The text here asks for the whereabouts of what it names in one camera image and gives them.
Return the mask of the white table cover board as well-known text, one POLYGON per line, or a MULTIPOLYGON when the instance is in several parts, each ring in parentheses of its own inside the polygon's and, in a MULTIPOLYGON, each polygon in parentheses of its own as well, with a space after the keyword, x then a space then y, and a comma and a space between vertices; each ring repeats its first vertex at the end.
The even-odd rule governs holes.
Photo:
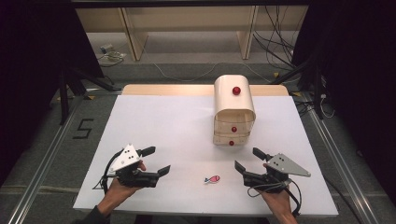
POLYGON ((137 214, 221 217, 269 215, 263 199, 243 184, 234 169, 238 161, 261 174, 262 161, 252 149, 283 153, 311 176, 294 177, 291 192, 301 197, 304 217, 334 217, 337 209, 326 186, 304 126, 289 96, 256 96, 257 118, 247 143, 222 147, 213 143, 214 102, 210 96, 121 95, 111 111, 99 146, 86 174, 75 208, 88 210, 103 198, 96 188, 110 158, 123 147, 154 146, 144 163, 151 172, 170 165, 155 188, 141 189, 120 205, 137 214), (219 175, 216 184, 205 178, 219 175))

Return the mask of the light wooden table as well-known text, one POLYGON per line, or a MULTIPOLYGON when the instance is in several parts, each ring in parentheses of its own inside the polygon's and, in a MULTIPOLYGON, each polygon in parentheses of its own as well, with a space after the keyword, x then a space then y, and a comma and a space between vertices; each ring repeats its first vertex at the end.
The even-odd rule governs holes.
MULTIPOLYGON (((288 96, 288 90, 282 85, 251 85, 253 96, 288 96)), ((122 95, 177 95, 201 96, 214 95, 214 86, 207 84, 128 84, 122 95)))

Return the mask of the black curtain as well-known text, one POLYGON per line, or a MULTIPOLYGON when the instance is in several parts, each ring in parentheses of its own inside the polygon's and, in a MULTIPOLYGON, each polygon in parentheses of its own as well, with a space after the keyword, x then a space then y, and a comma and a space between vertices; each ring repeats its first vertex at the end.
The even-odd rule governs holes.
POLYGON ((292 62, 313 52, 336 113, 396 203, 396 0, 311 0, 292 62))
POLYGON ((0 0, 0 185, 49 109, 59 75, 103 72, 77 11, 38 0, 0 0))

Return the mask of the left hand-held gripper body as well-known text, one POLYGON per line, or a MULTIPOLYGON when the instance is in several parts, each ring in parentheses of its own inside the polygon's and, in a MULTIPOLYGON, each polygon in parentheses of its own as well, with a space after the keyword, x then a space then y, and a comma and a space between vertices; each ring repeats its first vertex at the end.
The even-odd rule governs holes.
POLYGON ((136 188, 155 188, 159 179, 157 173, 139 170, 141 150, 128 144, 122 149, 115 160, 110 163, 109 171, 114 174, 123 186, 136 188))

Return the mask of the black tripod stand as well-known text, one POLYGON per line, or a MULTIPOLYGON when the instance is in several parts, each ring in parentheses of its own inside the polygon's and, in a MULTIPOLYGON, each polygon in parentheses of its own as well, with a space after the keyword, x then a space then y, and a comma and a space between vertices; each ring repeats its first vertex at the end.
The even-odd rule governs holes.
POLYGON ((319 56, 317 53, 312 53, 305 62, 289 71, 286 75, 277 78, 275 81, 271 81, 270 84, 279 85, 297 75, 301 75, 300 81, 298 82, 298 88, 300 91, 307 91, 309 88, 313 89, 314 111, 319 119, 323 119, 324 114, 321 108, 323 86, 321 84, 319 56))
POLYGON ((61 125, 64 125, 69 117, 67 89, 70 89, 76 96, 84 96, 87 92, 87 89, 82 83, 82 79, 86 79, 106 91, 121 91, 121 88, 106 84, 104 81, 99 80, 97 77, 93 77, 88 73, 83 72, 81 69, 77 69, 76 67, 63 68, 59 75, 59 93, 61 99, 62 113, 60 121, 61 125))

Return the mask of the aluminium floor rail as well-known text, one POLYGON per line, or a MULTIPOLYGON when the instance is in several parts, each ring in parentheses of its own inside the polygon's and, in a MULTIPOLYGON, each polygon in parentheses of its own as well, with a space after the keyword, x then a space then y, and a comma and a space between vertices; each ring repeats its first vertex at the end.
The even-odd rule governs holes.
POLYGON ((47 173, 57 155, 66 134, 71 126, 71 123, 74 120, 76 111, 80 107, 83 102, 83 96, 76 96, 70 105, 70 112, 68 117, 64 120, 64 123, 58 128, 53 140, 51 141, 44 158, 41 160, 38 168, 35 170, 35 174, 33 175, 31 181, 24 189, 22 196, 18 200, 13 212, 11 213, 10 218, 7 221, 7 224, 22 224, 25 220, 33 201, 39 189, 47 176, 47 173))
POLYGON ((309 112, 310 117, 315 123, 318 133, 332 158, 334 166, 338 174, 341 176, 347 192, 361 217, 361 223, 379 224, 379 219, 376 217, 373 207, 370 205, 367 197, 363 194, 361 187, 349 169, 347 162, 334 142, 324 119, 320 119, 317 112, 320 112, 320 108, 318 105, 315 105, 314 111, 309 112))

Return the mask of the clear drawer with red knob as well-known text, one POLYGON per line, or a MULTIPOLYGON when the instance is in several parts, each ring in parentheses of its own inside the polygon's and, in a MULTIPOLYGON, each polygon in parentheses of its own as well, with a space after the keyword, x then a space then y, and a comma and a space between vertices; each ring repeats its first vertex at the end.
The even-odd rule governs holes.
POLYGON ((248 134, 240 133, 219 133, 214 134, 213 143, 218 146, 239 146, 248 142, 248 134))
POLYGON ((214 131, 218 133, 249 133, 252 129, 253 121, 214 121, 214 131))

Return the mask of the light wooden shelf unit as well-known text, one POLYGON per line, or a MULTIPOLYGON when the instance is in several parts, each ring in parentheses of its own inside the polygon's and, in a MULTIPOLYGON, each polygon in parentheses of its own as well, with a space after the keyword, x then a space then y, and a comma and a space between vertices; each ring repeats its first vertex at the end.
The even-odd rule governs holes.
POLYGON ((277 21, 280 31, 298 31, 307 10, 307 6, 116 7, 81 8, 77 14, 87 33, 125 33, 134 61, 141 59, 150 32, 216 31, 235 32, 245 60, 255 31, 270 31, 277 21))

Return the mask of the white drawer cabinet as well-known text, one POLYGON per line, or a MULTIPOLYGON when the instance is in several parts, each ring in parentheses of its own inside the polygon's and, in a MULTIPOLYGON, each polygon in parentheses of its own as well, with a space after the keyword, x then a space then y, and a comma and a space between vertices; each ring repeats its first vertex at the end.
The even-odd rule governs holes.
POLYGON ((214 83, 215 120, 253 121, 256 113, 248 79, 242 75, 223 75, 214 83))

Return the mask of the person's left hand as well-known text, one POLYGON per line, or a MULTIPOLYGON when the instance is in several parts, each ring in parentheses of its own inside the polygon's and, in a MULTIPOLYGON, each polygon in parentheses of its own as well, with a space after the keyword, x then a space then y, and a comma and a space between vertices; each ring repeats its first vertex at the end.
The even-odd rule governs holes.
POLYGON ((114 178, 110 184, 108 191, 99 204, 96 205, 98 211, 107 217, 111 212, 121 205, 126 199, 135 194, 139 188, 123 186, 117 178, 114 178))

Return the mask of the person's right hand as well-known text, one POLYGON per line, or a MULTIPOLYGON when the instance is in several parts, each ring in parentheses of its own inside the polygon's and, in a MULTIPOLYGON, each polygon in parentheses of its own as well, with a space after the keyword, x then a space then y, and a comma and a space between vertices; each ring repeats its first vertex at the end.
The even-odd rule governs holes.
POLYGON ((259 193, 267 203, 277 221, 280 215, 292 214, 290 208, 290 196, 285 190, 280 193, 268 193, 259 190, 259 193))

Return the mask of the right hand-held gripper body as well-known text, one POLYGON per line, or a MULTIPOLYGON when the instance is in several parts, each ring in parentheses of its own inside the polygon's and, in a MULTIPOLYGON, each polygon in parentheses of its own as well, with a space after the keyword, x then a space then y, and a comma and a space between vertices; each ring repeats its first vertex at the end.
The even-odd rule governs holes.
POLYGON ((246 187, 268 193, 279 193, 291 182, 290 175, 311 176, 305 168, 282 153, 275 156, 266 155, 265 174, 259 175, 247 171, 246 175, 242 175, 246 187))

